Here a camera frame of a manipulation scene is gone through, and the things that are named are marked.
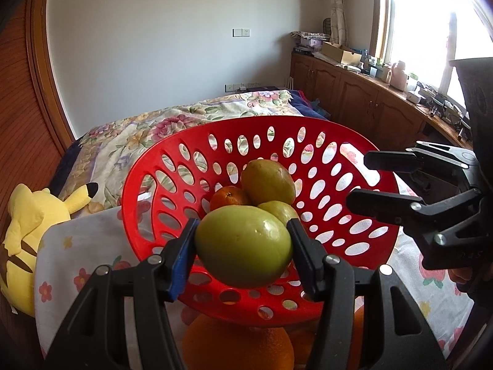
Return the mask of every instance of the yellow plush toy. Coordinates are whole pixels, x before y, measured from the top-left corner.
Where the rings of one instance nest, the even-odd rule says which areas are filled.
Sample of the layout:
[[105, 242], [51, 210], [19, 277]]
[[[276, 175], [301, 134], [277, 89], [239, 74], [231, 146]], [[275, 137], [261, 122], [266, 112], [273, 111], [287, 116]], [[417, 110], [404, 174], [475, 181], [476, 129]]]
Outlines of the yellow plush toy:
[[97, 191], [97, 183], [88, 183], [62, 202], [49, 189], [31, 192], [24, 184], [16, 186], [8, 201], [12, 220], [0, 244], [0, 290], [16, 309], [34, 316], [34, 269], [43, 234], [70, 220]]

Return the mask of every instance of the cardboard box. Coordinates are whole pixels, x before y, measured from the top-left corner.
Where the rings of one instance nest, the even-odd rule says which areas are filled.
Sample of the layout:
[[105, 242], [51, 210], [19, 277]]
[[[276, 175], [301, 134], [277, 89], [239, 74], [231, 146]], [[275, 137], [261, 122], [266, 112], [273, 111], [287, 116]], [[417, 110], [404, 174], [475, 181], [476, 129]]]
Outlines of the cardboard box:
[[358, 66], [361, 61], [361, 54], [355, 53], [342, 44], [324, 42], [321, 53], [345, 65]]

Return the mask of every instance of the green fruit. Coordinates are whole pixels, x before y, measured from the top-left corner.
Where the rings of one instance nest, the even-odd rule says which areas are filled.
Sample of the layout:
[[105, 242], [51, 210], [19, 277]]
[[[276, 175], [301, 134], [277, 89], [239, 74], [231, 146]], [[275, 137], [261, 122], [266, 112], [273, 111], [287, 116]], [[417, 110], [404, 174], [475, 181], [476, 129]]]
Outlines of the green fruit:
[[261, 203], [257, 206], [275, 216], [280, 222], [287, 225], [287, 222], [293, 218], [300, 218], [298, 213], [289, 204], [273, 200], [272, 202]]
[[207, 214], [197, 227], [195, 247], [214, 278], [240, 289], [272, 284], [292, 256], [284, 225], [253, 206], [224, 206]]
[[252, 160], [242, 172], [242, 187], [253, 204], [278, 200], [293, 204], [296, 189], [286, 168], [277, 161]]

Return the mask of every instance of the cabinet door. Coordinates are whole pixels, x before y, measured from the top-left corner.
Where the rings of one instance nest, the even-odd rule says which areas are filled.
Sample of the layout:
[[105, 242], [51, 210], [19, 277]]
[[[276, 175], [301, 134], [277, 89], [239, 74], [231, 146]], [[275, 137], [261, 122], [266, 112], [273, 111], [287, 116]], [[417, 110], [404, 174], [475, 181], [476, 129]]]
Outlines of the cabinet door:
[[370, 140], [380, 150], [403, 151], [418, 140], [423, 120], [400, 98], [380, 93], [372, 117], [374, 127]]
[[312, 61], [301, 54], [293, 54], [291, 57], [291, 77], [294, 79], [295, 90], [302, 90], [305, 96], [311, 100], [309, 90]]
[[354, 74], [342, 74], [337, 93], [338, 112], [334, 120], [369, 138], [371, 127], [370, 108], [376, 101], [378, 90]]
[[332, 116], [337, 110], [337, 88], [341, 79], [341, 72], [327, 63], [313, 64], [313, 94], [312, 100], [320, 100], [320, 106]]

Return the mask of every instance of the window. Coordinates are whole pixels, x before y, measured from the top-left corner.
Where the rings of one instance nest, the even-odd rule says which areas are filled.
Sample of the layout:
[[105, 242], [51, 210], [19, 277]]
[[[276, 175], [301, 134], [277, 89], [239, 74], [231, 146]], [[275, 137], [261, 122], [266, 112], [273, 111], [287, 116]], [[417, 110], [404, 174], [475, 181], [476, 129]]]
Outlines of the window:
[[468, 0], [390, 0], [385, 62], [406, 63], [406, 72], [464, 107], [450, 60], [493, 56], [493, 41]]

